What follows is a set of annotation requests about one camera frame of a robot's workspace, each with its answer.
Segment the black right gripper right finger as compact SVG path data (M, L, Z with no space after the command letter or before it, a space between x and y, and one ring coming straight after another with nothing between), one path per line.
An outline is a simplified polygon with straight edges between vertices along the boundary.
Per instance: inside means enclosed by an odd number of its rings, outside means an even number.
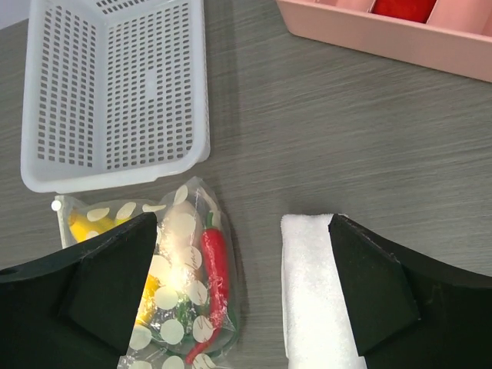
M343 215L331 245L369 368L489 368L491 278L387 240Z

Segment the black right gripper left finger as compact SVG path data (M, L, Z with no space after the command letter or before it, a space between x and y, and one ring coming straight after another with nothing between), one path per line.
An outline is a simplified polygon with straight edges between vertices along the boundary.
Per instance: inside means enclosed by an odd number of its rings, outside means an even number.
M157 237L144 213L1 271L3 368L115 368L126 355Z

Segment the yellow fake banana bunch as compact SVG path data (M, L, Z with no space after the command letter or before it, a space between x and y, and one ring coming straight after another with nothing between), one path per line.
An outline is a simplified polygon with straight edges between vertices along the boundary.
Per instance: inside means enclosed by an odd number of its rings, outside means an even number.
M68 227L74 239L77 242L83 242L89 238L105 233L129 220L130 218L112 220L108 217L103 217L97 221L91 221L85 215L73 211L68 216ZM138 307L138 313L135 320L136 324L149 325L151 323L151 319L154 317L157 310L154 296L159 288L160 285L158 279L149 274Z

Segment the clear dotted zip top bag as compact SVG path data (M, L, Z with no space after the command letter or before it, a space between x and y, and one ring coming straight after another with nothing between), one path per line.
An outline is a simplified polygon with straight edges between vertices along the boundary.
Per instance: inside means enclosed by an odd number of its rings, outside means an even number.
M199 251L202 264L198 273L185 265L172 264L169 256L159 252L161 238L159 224L173 205L189 201L198 211L205 230L209 211L214 212L213 225L224 234L227 243L229 267L228 311L218 336L199 354L192 364L185 358L197 344L208 340L214 328L208 320L210 295L208 274L202 256L201 238ZM221 210L214 192L198 177L186 181L177 190L166 194L160 201L114 200L86 204L70 195L58 195L52 202L57 214L63 247L77 242L68 227L68 216L76 211L91 221L103 217L112 220L153 213L157 218L157 237L148 274L156 277L160 288L155 292L157 306L149 325L136 324L126 355L118 362L120 368L229 368L228 352L239 336L239 311L237 306L238 273L228 220Z

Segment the white fake radish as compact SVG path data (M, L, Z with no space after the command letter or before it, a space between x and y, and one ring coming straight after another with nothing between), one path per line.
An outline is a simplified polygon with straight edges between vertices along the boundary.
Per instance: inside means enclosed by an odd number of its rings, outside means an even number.
M185 265L198 273L202 264L199 251L203 224L198 211L189 201L173 205L159 224L159 252L169 256L172 264Z

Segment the red fake chili pepper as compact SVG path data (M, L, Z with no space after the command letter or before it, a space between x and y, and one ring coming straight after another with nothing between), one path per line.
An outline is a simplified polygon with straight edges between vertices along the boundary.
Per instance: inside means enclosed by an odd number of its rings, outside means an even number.
M202 256L208 274L210 295L208 320L214 328L212 336L203 343L197 343L185 358L187 364L202 354L216 339L228 311L229 298L229 267L227 243L222 231L213 225L214 212L209 211L205 230L201 236Z

